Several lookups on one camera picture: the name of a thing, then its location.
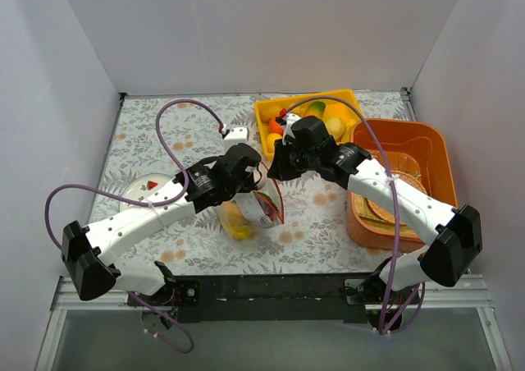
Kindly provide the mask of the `fake red apple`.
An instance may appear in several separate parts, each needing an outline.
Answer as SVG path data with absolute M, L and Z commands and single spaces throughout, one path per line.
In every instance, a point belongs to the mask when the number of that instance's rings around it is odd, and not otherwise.
M 273 202 L 272 198 L 263 192 L 258 192 L 258 201 L 261 204 L 264 213 L 273 221 L 281 219 L 281 212 Z

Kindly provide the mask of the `clear zip top bag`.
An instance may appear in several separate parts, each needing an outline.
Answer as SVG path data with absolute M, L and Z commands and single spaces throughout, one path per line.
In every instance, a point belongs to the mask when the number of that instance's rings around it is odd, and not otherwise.
M 281 189 L 275 180 L 267 178 L 268 169 L 267 164 L 260 163 L 258 170 L 254 173 L 255 180 L 258 182 L 257 188 L 249 193 L 238 193 L 232 200 L 227 201 L 236 203 L 242 214 L 254 225 L 255 231 L 251 236 L 258 234 L 260 231 L 283 225 L 285 221 L 285 208 Z M 273 222 L 264 213 L 258 201 L 258 192 L 263 192 L 272 198 L 281 212 L 280 220 Z

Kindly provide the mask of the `fake yellow banana bunch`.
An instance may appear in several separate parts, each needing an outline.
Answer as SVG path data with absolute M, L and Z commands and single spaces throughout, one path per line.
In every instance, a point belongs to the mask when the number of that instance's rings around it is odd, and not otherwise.
M 234 240 L 245 240 L 249 238 L 255 231 L 254 225 L 246 218 L 248 222 L 245 225 L 232 226 L 226 220 L 222 205 L 218 208 L 217 214 L 225 232 Z

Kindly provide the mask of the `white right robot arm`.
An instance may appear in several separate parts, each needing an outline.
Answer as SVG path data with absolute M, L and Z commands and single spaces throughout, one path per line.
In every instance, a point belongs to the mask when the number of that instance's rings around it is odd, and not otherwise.
M 326 181 L 361 195 L 398 217 L 424 246 L 380 264 L 349 296 L 362 301 L 390 303 L 400 292 L 424 282 L 453 287 L 482 250 L 479 212 L 461 209 L 425 195 L 398 179 L 368 151 L 353 143 L 337 144 L 316 117 L 288 114 L 276 141 L 270 178 L 289 181 L 313 171 Z

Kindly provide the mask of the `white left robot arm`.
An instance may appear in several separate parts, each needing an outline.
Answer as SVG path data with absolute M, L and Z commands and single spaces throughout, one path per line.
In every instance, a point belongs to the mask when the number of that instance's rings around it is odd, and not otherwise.
M 122 255 L 172 223 L 216 207 L 238 193 L 254 190 L 254 173 L 262 161 L 251 146 L 240 143 L 223 155 L 203 159 L 179 172 L 142 202 L 98 222 L 72 222 L 62 231 L 62 262 L 79 298 L 97 299 L 111 289 L 147 295 L 166 305 L 175 294 L 173 277 L 162 263 L 134 265 Z

